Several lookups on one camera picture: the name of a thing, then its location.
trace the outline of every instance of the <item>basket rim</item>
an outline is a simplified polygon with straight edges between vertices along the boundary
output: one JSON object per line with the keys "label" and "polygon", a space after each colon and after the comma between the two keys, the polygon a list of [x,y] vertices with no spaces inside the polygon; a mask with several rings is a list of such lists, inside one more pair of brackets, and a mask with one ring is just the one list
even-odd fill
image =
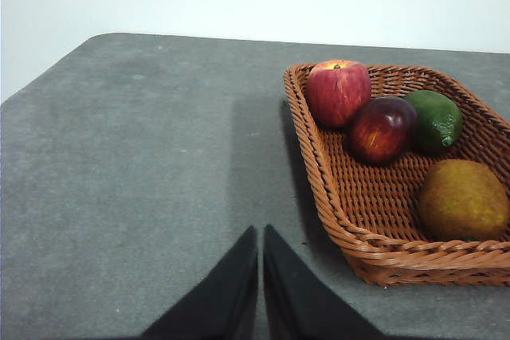
{"label": "basket rim", "polygon": [[[435,269],[438,266],[447,266],[452,269],[466,268],[508,268],[510,270],[510,241],[500,240],[405,240],[394,239],[383,234],[361,228],[350,222],[339,203],[339,195],[332,192],[332,176],[326,171],[328,164],[318,146],[318,139],[313,134],[316,125],[308,106],[302,96],[296,80],[298,72],[310,69],[315,62],[304,62],[289,65],[284,71],[284,87],[289,107],[294,120],[294,127],[300,142],[301,154],[307,168],[308,180],[318,182],[327,198],[317,194],[316,187],[312,185],[316,205],[327,206],[332,215],[325,216],[317,211],[324,228],[330,238],[350,256],[363,259],[373,265],[386,265],[391,267],[406,267],[415,269]],[[383,71],[413,72],[423,71],[433,74],[437,78],[451,84],[456,91],[465,93],[473,102],[473,106],[485,113],[491,122],[506,134],[510,135],[510,124],[491,107],[485,104],[477,95],[467,89],[458,80],[436,69],[421,65],[400,64],[365,64],[369,71],[372,69]]]}

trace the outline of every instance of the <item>brown fruit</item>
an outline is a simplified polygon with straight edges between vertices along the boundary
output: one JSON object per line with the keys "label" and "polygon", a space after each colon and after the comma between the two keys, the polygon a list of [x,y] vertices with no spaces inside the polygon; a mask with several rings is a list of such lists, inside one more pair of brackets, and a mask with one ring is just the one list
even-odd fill
{"label": "brown fruit", "polygon": [[510,202],[485,164],[446,159],[426,175],[418,216],[438,240],[497,240],[507,227]]}

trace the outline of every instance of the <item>wicker basket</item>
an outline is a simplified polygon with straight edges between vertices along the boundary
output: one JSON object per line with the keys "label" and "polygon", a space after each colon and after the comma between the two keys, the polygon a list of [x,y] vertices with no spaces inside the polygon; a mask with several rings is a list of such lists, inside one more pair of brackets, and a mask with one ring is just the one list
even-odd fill
{"label": "wicker basket", "polygon": [[441,159],[487,164],[510,194],[510,124],[455,79],[424,67],[368,65],[372,96],[431,89],[452,99],[464,130],[447,154],[410,151],[390,166],[366,166],[344,150],[344,133],[318,127],[304,90],[314,64],[296,64],[284,85],[301,154],[330,238],[368,283],[510,285],[510,224],[500,240],[438,242],[426,237],[415,214],[429,167]]}

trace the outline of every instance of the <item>red apple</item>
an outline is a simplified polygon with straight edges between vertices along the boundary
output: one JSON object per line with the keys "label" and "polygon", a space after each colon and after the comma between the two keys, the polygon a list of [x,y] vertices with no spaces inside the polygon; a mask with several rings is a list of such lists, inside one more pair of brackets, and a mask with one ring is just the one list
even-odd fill
{"label": "red apple", "polygon": [[361,162],[385,165],[410,148],[418,113],[400,97],[382,96],[359,109],[349,127],[352,154]]}
{"label": "red apple", "polygon": [[349,60],[319,63],[308,75],[304,97],[317,123],[326,127],[344,127],[371,99],[367,67]]}

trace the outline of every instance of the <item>black object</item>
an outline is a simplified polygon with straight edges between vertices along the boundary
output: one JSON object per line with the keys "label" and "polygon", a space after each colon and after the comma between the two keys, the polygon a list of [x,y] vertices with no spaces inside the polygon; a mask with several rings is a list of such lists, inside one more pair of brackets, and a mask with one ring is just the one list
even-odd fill
{"label": "black object", "polygon": [[[250,226],[209,275],[140,336],[112,340],[248,339],[243,330],[254,316],[257,253]],[[431,340],[382,334],[320,282],[271,225],[264,231],[264,280],[274,340]]]}

